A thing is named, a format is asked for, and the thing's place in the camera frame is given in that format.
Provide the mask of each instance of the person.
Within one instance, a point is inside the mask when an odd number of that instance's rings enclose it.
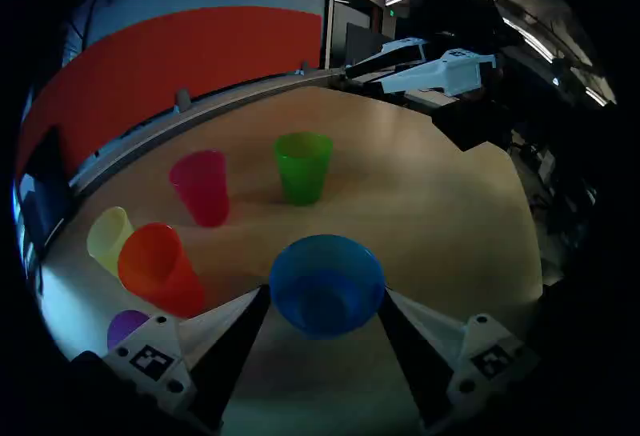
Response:
[[[504,23],[493,0],[410,0],[409,24],[411,36],[427,40],[432,47],[449,49],[453,44],[478,54],[494,54],[522,42],[522,36]]]

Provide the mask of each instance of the red wall panel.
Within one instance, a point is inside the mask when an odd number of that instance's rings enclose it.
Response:
[[[108,141],[191,96],[251,79],[318,67],[316,14],[236,6],[168,14],[107,36],[58,72],[34,101],[18,142],[18,173],[44,133],[60,132],[72,176]]]

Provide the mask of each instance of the plastic cup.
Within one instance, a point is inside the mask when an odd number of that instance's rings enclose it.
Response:
[[[382,267],[343,236],[300,239],[274,261],[271,298],[282,316],[312,338],[335,338],[364,325],[382,303]]]
[[[86,251],[107,271],[118,277],[118,256],[134,228],[123,208],[104,211],[95,220],[86,237]]]
[[[153,222],[126,240],[118,260],[122,285],[131,293],[179,316],[202,312],[204,289],[175,230]]]
[[[189,154],[171,168],[169,180],[197,224],[213,227],[224,223],[229,196],[223,153],[207,150]]]
[[[316,133],[292,133],[278,138],[276,159],[282,191],[289,202],[306,205],[320,199],[333,145],[327,136]]]
[[[149,316],[136,310],[126,310],[116,314],[106,331],[106,348],[111,351],[120,341],[142,326],[147,319]]]

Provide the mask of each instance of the table surface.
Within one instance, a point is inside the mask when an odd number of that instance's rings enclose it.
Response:
[[[301,130],[330,136],[334,152],[322,199],[293,207],[282,199],[273,144]],[[226,154],[231,200],[227,223],[215,229],[193,223],[167,178],[181,156],[209,148]],[[542,292],[534,222],[507,154],[488,143],[462,153],[428,116],[323,88],[196,126],[87,199],[42,272],[42,312],[68,357],[104,355],[117,312],[155,312],[86,253],[91,223],[110,206],[124,207],[135,227],[176,229],[210,308],[267,282],[278,253],[311,234],[369,247],[405,296],[461,320],[492,314],[516,334]],[[308,341],[273,307],[224,416],[225,434],[410,433],[417,418],[377,318],[342,338]]]

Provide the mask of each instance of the pink cup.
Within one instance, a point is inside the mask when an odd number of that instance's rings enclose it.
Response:
[[[200,226],[220,226],[229,214],[225,155],[205,150],[189,154],[169,172],[180,199]]]

